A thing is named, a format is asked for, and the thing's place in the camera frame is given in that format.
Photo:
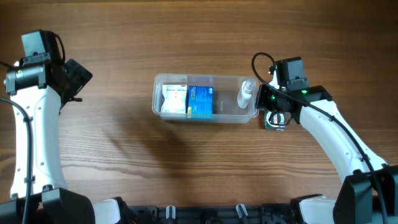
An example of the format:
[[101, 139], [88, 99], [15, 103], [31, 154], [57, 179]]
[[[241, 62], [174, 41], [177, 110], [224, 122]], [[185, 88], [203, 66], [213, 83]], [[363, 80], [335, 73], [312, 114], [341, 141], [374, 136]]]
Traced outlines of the white medicine box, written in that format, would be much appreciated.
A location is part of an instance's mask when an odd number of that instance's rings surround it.
[[186, 85], [162, 85], [162, 113], [186, 113], [186, 100]]

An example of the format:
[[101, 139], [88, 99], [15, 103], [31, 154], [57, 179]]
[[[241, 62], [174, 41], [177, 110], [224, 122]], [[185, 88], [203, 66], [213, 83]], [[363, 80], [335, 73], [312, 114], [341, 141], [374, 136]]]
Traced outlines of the green round tin box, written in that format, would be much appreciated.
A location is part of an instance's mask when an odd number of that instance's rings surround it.
[[273, 113], [265, 110], [264, 112], [264, 126], [265, 129], [284, 131], [285, 130], [285, 116], [281, 113]]

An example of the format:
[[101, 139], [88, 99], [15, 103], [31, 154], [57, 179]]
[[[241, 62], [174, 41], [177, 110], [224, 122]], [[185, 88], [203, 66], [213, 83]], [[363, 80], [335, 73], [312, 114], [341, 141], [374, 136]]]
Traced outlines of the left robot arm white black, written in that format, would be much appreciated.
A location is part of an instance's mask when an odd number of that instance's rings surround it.
[[16, 169], [2, 223], [127, 223], [131, 211], [119, 197], [93, 203], [68, 189], [60, 164], [58, 119], [78, 100], [92, 74], [66, 59], [59, 35], [35, 30], [22, 35], [25, 55], [10, 65], [5, 102], [16, 122]]

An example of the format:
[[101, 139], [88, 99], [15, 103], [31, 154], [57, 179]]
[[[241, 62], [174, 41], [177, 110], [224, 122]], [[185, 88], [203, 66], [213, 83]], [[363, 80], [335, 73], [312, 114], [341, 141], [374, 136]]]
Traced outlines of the blue medicine box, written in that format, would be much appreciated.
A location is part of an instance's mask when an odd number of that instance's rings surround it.
[[213, 116], [212, 86], [189, 86], [187, 118], [189, 119], [212, 119]]

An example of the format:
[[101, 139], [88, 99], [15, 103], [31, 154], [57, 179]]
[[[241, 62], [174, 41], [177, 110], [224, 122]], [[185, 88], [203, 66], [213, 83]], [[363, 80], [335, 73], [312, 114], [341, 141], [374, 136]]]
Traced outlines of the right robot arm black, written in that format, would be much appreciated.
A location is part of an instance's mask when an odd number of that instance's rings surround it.
[[295, 121], [319, 143], [342, 186], [336, 199], [322, 194], [291, 201], [295, 223], [397, 223], [397, 166], [373, 152], [342, 117], [332, 96], [310, 86], [301, 57], [272, 60], [271, 82], [262, 83], [256, 108], [265, 125], [284, 128]]

